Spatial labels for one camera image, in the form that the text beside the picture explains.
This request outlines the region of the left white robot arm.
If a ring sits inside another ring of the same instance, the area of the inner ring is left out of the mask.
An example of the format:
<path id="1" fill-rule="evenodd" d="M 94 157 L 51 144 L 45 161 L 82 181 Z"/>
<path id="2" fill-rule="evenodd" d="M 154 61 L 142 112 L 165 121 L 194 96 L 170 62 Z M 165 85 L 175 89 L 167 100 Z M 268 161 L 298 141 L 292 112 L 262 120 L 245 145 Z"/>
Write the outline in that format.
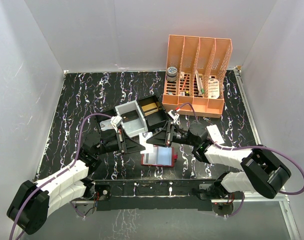
<path id="1" fill-rule="evenodd" d="M 23 182 L 7 210 L 7 217 L 13 220 L 10 239 L 15 228 L 32 235 L 45 223 L 54 211 L 82 197 L 89 188 L 89 176 L 101 164 L 99 155 L 121 152 L 131 154 L 145 150 L 145 147 L 132 140 L 125 132 L 119 115 L 109 116 L 100 113 L 108 124 L 107 130 L 90 132 L 83 136 L 79 130 L 75 159 L 49 177 L 32 182 Z"/>

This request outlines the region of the white striped credit card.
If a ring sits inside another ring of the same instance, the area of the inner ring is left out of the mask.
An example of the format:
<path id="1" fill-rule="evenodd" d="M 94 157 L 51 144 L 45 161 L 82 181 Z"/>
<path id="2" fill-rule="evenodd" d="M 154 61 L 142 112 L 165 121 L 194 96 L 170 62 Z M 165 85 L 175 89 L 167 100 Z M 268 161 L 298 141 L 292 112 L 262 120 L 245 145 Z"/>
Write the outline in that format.
<path id="1" fill-rule="evenodd" d="M 147 143 L 147 140 L 153 136 L 152 132 L 141 132 L 139 133 L 139 144 L 145 147 L 145 150 L 142 150 L 141 154 L 150 154 L 154 152 L 154 146 L 150 143 Z"/>

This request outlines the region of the red leather card holder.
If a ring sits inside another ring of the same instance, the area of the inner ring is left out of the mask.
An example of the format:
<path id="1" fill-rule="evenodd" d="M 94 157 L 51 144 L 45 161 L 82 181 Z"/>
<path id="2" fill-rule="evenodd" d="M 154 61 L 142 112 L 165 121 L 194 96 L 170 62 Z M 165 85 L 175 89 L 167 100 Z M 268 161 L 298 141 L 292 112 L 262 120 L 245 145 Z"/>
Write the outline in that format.
<path id="1" fill-rule="evenodd" d="M 153 152 L 141 156 L 141 165 L 172 168 L 178 159 L 173 147 L 154 146 Z"/>

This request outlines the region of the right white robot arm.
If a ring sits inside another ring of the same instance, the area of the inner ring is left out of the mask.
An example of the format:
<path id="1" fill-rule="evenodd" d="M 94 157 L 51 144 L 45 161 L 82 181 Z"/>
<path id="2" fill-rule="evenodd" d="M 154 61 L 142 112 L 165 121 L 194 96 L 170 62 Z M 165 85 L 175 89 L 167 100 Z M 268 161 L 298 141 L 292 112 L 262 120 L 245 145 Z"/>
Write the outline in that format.
<path id="1" fill-rule="evenodd" d="M 290 179 L 290 170 L 267 147 L 256 145 L 236 149 L 219 146 L 199 121 L 191 123 L 188 130 L 183 130 L 176 123 L 179 117 L 176 111 L 171 110 L 168 114 L 170 119 L 162 130 L 147 139 L 148 144 L 159 147 L 170 147 L 172 143 L 192 146 L 191 153 L 196 160 L 239 170 L 223 173 L 207 188 L 193 188 L 192 194 L 199 199 L 223 199 L 235 192 L 259 193 L 273 199 Z"/>

